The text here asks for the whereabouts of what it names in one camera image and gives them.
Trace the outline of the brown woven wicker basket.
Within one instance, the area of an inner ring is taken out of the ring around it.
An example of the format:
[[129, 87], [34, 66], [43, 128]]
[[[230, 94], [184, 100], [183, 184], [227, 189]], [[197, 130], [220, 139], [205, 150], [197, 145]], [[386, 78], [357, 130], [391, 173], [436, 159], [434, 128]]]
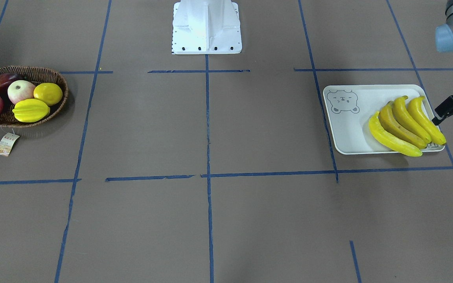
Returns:
[[10, 100], [6, 96], [3, 96], [2, 100], [4, 101], [4, 108], [2, 110], [2, 113], [0, 114], [0, 127], [28, 128], [43, 124], [57, 116], [68, 103], [68, 96], [70, 94], [68, 82], [66, 81], [64, 76], [57, 70], [38, 66], [0, 67], [0, 75], [5, 73], [20, 74], [21, 76], [23, 76], [24, 79], [26, 79], [27, 81], [31, 82], [36, 86], [38, 86], [41, 83], [57, 84], [63, 91], [63, 98], [60, 100], [58, 104], [50, 106], [50, 113], [47, 117], [37, 122], [24, 123], [16, 120], [13, 113], [14, 105], [10, 102]]

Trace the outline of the white rectangular bear tray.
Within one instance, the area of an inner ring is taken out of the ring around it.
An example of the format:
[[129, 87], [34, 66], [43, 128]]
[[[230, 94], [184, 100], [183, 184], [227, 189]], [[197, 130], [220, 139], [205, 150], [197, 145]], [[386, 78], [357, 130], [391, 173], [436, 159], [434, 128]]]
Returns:
[[417, 85], [329, 85], [322, 91], [333, 143], [345, 155], [385, 154], [393, 150], [370, 133], [368, 120], [387, 102], [407, 96], [426, 97]]

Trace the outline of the yellow lemon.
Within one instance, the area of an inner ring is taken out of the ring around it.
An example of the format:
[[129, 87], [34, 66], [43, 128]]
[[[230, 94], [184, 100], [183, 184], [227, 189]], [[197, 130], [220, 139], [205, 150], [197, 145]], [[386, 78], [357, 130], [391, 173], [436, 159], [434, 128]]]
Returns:
[[47, 106], [54, 106], [61, 102], [63, 90], [54, 83], [41, 83], [34, 88], [33, 97], [45, 102]]

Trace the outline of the yellow starfruit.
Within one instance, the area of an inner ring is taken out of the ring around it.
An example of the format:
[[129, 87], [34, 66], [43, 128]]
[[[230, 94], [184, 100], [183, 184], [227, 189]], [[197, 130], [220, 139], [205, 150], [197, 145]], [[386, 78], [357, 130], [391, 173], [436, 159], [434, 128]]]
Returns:
[[50, 107], [38, 99], [25, 99], [15, 104], [12, 112], [19, 122], [34, 123], [47, 117]]

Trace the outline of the paper price tag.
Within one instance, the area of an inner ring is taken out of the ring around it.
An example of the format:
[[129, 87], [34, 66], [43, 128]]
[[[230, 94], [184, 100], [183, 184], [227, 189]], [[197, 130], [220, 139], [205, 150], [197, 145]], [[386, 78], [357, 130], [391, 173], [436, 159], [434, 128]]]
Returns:
[[0, 156], [9, 156], [16, 141], [20, 138], [19, 135], [13, 132], [7, 132], [0, 140]]

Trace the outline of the red yellow mango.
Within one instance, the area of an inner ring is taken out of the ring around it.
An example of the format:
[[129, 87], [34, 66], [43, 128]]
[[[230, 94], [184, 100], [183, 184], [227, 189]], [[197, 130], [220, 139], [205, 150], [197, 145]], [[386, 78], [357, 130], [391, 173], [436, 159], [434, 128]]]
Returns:
[[23, 80], [25, 77], [23, 75], [6, 72], [0, 75], [0, 93], [6, 92], [9, 86], [16, 81]]

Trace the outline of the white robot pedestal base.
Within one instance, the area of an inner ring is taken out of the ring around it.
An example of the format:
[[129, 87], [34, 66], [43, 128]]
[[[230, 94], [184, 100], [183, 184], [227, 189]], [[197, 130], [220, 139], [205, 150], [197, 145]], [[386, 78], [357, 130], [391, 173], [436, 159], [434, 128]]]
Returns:
[[239, 54], [239, 6], [231, 0], [181, 0], [173, 6], [173, 54]]

